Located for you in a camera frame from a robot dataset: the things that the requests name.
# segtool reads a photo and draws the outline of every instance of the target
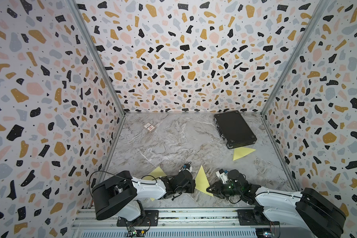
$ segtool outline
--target small box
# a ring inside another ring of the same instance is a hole
[[[147,123],[143,126],[143,128],[146,129],[148,132],[152,132],[156,129],[156,126],[153,126],[151,123]]]
[[[257,141],[239,111],[229,111],[214,115],[215,126],[229,149],[251,145]]]

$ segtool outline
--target terrazzo patterned wallpaper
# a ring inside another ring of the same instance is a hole
[[[258,112],[318,0],[77,0],[126,112]]]
[[[266,115],[299,187],[347,216],[357,237],[357,1],[331,1]]]
[[[0,0],[0,237],[67,237],[119,122],[62,1]]]

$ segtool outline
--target yellow paper triangle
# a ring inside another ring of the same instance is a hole
[[[208,194],[209,196],[213,196],[213,194],[208,193],[206,191],[206,189],[209,188],[210,185],[209,185],[209,181],[206,178],[206,174],[205,174],[205,171],[204,171],[204,168],[202,167],[202,165],[201,165],[200,170],[197,173],[195,181],[196,181],[195,189],[197,189],[205,194]]]
[[[238,147],[234,149],[234,155],[233,155],[233,161],[242,158],[243,156],[246,156],[250,154],[251,152],[256,151],[255,149],[252,148],[247,148],[247,147]]]
[[[155,177],[156,179],[158,179],[159,177],[165,177],[166,174],[164,173],[164,171],[159,167],[157,167],[156,169],[154,169],[151,173],[149,173],[148,175],[151,175],[153,177]],[[152,178],[151,176],[146,176],[143,179],[145,180],[154,180],[154,178]]]

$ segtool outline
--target gray marble surface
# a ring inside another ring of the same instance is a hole
[[[257,141],[249,148],[256,151],[233,161],[229,150],[215,129],[213,114],[127,114],[118,144],[109,162],[108,172],[129,170],[141,178],[160,166],[167,175],[176,175],[181,166],[191,161],[193,178],[202,165],[212,184],[219,169],[237,169],[249,183],[268,188],[291,191],[287,177],[265,131],[260,115],[243,114]],[[143,129],[151,123],[153,132]],[[243,207],[244,202],[231,204],[198,190],[183,194],[174,201],[142,200],[144,207]]]

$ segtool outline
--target wire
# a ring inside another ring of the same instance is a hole
[[[92,192],[91,192],[91,188],[90,188],[91,177],[92,177],[93,174],[95,174],[95,173],[97,173],[97,172],[103,172],[103,173],[110,174],[110,175],[115,176],[115,177],[118,177],[118,178],[122,178],[122,179],[124,179],[124,180],[126,180],[126,181],[131,181],[131,182],[134,182],[134,183],[139,183],[139,182],[133,181],[132,179],[123,178],[123,177],[120,177],[120,176],[118,176],[118,175],[116,175],[116,174],[113,174],[113,173],[110,173],[110,172],[107,172],[107,171],[97,170],[97,171],[92,172],[91,175],[90,175],[90,178],[89,178],[89,192],[90,192],[90,195],[91,195],[92,198],[94,198],[94,197],[92,196]],[[156,184],[156,183],[142,183],[142,182],[140,182],[140,183],[141,183],[141,184],[148,184],[148,185]]]
[[[148,229],[147,229],[147,231],[149,231],[150,228],[151,228],[151,219],[150,219],[149,217],[146,217],[146,218],[148,218],[148,220],[150,221],[150,226],[149,226]]]
[[[272,191],[270,191],[270,192],[268,192],[268,191],[266,191],[266,192],[261,192],[261,193],[258,193],[254,198],[256,198],[258,195],[260,195],[260,194],[262,194],[262,193],[277,193],[277,192],[272,192]],[[294,197],[294,198],[300,198],[300,199],[301,199],[301,197],[297,197],[297,196],[293,196],[293,195],[289,195],[289,194],[285,194],[285,193],[277,193],[277,194],[286,195],[286,196],[289,196],[289,197]],[[338,222],[336,221],[336,219],[334,219],[331,215],[329,215],[329,214],[328,214],[327,212],[325,212],[323,209],[319,208],[319,206],[315,205],[315,204],[312,203],[311,201],[308,201],[307,199],[304,199],[304,201],[310,203],[311,205],[313,205],[313,206],[315,206],[315,207],[317,207],[320,211],[323,211],[327,216],[329,216],[330,218],[332,218],[332,220],[334,220],[336,223],[338,223]]]
[[[163,176],[163,177],[159,177],[159,178],[162,179],[162,178],[167,178],[167,177],[174,177],[174,175],[167,175],[167,176]]]
[[[274,231],[275,231],[275,235],[276,235],[276,228],[275,228],[275,225],[272,221],[270,221],[270,227],[271,227],[271,223],[273,224],[273,227],[274,227]]]
[[[238,202],[241,201],[241,199],[239,199],[237,202],[232,202],[232,201],[230,201],[229,197],[227,197],[227,200],[228,200],[230,203],[232,203],[232,204],[236,204],[236,203],[238,203]]]
[[[152,177],[155,181],[156,181],[156,183],[157,183],[157,179],[155,178],[155,177],[153,177],[152,175],[144,175],[141,179],[143,179],[144,177],[147,177],[147,176],[150,176],[150,177]]]
[[[281,232],[280,232],[280,223],[279,223],[279,235],[277,236],[277,238],[280,237],[280,234],[281,234]]]
[[[181,196],[181,195],[182,195],[182,193],[180,193],[180,194],[179,194],[179,195],[177,195],[177,196],[174,196],[174,195],[173,195],[173,197],[172,197],[172,201],[173,201],[173,200],[175,200],[175,198],[177,198],[177,197],[179,197],[179,196]]]
[[[255,219],[255,217],[254,217],[252,220],[253,220],[256,224],[258,224],[258,225],[262,225],[262,226],[265,225],[265,224],[262,224],[262,223],[258,222],[257,219]]]
[[[131,235],[130,230],[128,229],[128,225],[127,225],[127,224],[126,224],[126,228],[127,228],[128,234]]]

